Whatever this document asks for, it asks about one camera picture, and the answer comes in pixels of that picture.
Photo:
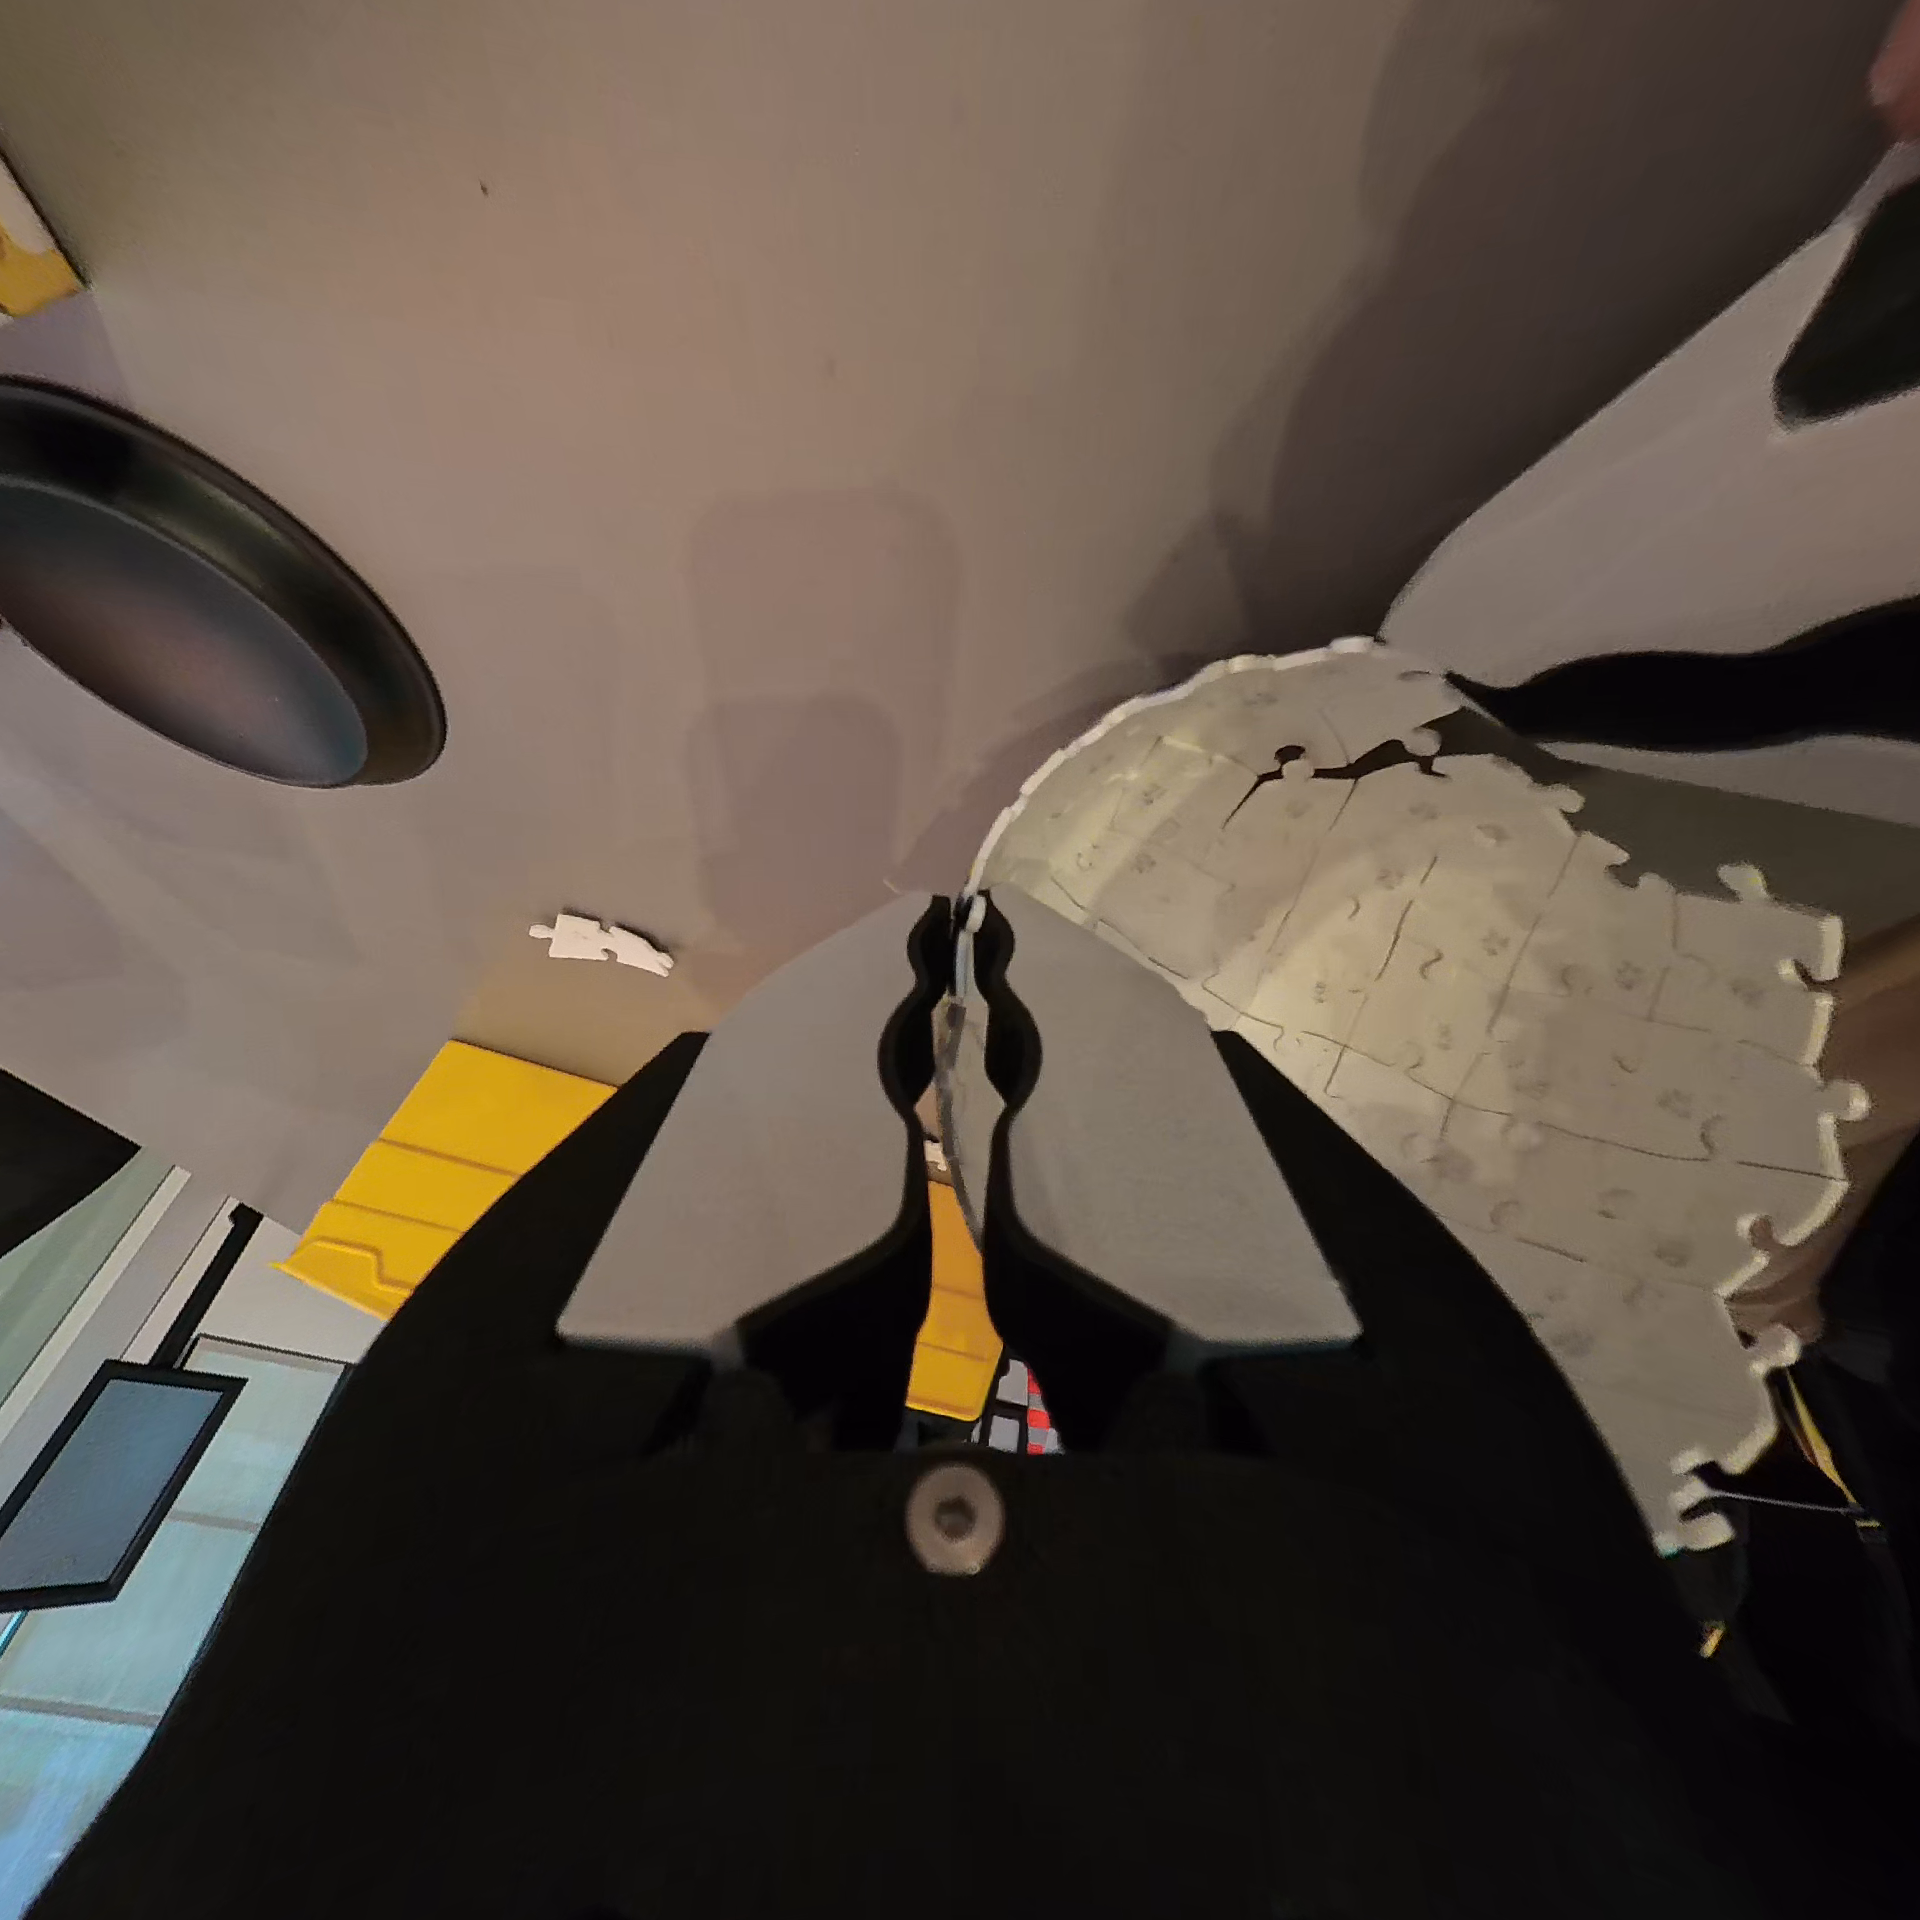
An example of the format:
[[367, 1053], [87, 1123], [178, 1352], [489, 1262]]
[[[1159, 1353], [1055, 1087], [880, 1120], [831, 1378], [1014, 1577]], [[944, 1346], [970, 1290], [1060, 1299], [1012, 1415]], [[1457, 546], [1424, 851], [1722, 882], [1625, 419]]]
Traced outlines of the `white puzzle piece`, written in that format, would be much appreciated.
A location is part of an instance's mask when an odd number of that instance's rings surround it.
[[646, 936], [567, 910], [527, 927], [527, 938], [553, 962], [616, 965], [646, 976], [671, 976], [677, 970], [674, 957]]

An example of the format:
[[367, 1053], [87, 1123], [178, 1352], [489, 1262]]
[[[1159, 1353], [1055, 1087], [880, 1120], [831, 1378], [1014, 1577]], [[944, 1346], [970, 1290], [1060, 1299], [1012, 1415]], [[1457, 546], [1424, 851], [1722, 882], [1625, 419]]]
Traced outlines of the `yellow box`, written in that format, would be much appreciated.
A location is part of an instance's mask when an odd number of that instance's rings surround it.
[[[278, 1273], [388, 1322], [447, 1249], [609, 1098], [612, 1087], [445, 1043]], [[1001, 1376], [1001, 1337], [944, 1151], [932, 1137], [922, 1151], [932, 1269], [905, 1407], [973, 1424]]]

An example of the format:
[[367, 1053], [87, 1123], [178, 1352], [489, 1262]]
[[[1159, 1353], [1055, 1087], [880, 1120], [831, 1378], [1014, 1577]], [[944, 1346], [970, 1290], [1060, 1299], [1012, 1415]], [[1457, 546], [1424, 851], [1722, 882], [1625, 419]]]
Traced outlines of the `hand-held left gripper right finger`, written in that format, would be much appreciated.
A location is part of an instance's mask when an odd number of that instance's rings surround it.
[[1214, 1026], [1160, 975], [994, 888], [976, 992], [1001, 1103], [986, 1299], [1068, 1451], [1102, 1450], [1154, 1376], [1358, 1343]]

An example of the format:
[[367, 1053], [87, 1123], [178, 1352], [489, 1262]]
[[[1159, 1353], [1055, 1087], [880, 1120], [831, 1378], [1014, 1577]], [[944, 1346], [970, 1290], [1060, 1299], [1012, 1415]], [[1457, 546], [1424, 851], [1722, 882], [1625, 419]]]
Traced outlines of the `partly built puzzle ball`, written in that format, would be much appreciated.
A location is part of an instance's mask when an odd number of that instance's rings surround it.
[[1834, 918], [1750, 867], [1678, 891], [1374, 641], [1239, 657], [1050, 755], [969, 871], [1157, 971], [1437, 1215], [1613, 1451], [1657, 1553], [1727, 1546], [1708, 1471], [1774, 1443], [1766, 1264], [1870, 1117], [1821, 1062]]

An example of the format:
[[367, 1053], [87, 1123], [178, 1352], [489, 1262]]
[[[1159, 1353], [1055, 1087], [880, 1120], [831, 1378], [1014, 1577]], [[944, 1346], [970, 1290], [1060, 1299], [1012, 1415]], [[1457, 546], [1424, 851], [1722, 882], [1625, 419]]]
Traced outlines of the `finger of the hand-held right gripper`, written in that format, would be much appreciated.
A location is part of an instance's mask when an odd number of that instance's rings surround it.
[[1865, 939], [1917, 907], [1917, 610], [1897, 600], [1745, 655], [1584, 657], [1513, 683], [1455, 675], [1460, 738], [1567, 778], [1628, 865], [1716, 890], [1766, 888]]
[[1745, 657], [1917, 589], [1917, 155], [1468, 517], [1383, 641], [1482, 687]]

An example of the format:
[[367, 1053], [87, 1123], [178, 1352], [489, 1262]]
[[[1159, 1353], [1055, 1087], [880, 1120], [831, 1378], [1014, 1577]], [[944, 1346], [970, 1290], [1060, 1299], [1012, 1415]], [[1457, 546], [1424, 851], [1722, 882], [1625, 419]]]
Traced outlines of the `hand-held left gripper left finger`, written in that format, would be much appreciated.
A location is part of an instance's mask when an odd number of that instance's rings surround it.
[[917, 1107], [948, 898], [898, 897], [698, 1043], [559, 1313], [567, 1344], [772, 1378], [840, 1450], [890, 1450], [930, 1296]]

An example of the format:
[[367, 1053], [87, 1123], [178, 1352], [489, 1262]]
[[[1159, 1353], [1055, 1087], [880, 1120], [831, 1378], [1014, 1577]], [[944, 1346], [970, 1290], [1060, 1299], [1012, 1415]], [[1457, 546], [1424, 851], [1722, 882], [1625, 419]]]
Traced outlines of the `black round ball stand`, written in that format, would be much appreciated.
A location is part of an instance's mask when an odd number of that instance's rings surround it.
[[17, 376], [1, 617], [92, 698], [244, 778], [401, 784], [445, 749], [426, 663], [325, 539], [129, 410]]

